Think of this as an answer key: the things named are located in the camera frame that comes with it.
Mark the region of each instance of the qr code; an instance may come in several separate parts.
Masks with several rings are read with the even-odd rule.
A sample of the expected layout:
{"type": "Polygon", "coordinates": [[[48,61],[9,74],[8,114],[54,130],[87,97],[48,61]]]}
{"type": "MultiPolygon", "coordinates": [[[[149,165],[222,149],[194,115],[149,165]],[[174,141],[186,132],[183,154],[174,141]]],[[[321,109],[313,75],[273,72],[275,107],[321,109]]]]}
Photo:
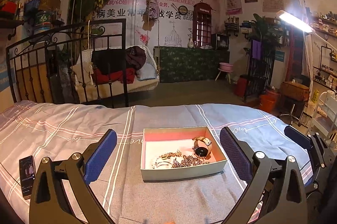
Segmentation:
{"type": "Polygon", "coordinates": [[[188,10],[187,14],[183,16],[183,20],[193,21],[193,10],[188,10]]]}

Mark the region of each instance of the blue gripper pad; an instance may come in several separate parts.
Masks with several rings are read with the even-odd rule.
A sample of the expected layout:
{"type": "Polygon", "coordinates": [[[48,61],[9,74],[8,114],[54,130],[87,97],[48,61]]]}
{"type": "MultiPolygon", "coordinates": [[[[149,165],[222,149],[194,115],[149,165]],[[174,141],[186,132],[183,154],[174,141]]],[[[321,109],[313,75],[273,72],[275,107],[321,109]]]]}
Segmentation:
{"type": "Polygon", "coordinates": [[[303,149],[311,149],[310,138],[301,134],[301,132],[296,130],[294,127],[287,126],[284,128],[284,134],[303,149]]]}
{"type": "Polygon", "coordinates": [[[220,132],[220,144],[225,150],[225,153],[229,157],[230,162],[232,163],[236,173],[238,174],[241,180],[250,183],[253,179],[251,162],[245,155],[245,152],[239,146],[244,146],[245,152],[249,153],[248,156],[253,155],[253,150],[249,147],[246,142],[239,141],[230,131],[228,127],[224,127],[220,132]]]}
{"type": "Polygon", "coordinates": [[[116,145],[117,134],[114,130],[109,129],[106,132],[106,137],[102,140],[85,165],[84,181],[87,185],[98,179],[116,145]]]}

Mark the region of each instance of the green patterned tablecloth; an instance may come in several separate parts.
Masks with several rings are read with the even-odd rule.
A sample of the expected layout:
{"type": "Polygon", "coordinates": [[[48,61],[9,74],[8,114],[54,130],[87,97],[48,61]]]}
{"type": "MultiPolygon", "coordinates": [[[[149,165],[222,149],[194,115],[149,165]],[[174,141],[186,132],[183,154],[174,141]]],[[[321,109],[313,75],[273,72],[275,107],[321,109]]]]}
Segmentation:
{"type": "Polygon", "coordinates": [[[229,62],[230,53],[222,50],[159,47],[161,82],[215,79],[219,62],[229,62]]]}

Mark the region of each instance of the smartphone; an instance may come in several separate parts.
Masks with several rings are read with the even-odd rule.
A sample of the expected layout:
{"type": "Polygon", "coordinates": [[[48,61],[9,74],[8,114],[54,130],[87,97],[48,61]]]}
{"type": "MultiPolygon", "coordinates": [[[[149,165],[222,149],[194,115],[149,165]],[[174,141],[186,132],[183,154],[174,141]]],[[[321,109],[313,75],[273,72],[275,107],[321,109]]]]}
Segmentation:
{"type": "Polygon", "coordinates": [[[30,199],[35,180],[35,162],[33,156],[19,160],[20,185],[24,199],[30,199]]]}

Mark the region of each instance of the purple towel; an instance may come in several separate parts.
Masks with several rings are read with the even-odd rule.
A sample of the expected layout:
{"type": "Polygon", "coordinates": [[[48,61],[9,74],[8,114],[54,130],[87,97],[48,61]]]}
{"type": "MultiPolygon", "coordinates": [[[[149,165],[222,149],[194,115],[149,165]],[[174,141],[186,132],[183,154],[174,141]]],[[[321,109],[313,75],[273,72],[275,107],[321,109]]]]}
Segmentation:
{"type": "Polygon", "coordinates": [[[253,51],[252,56],[255,59],[261,59],[261,42],[258,42],[257,40],[253,40],[253,51]]]}

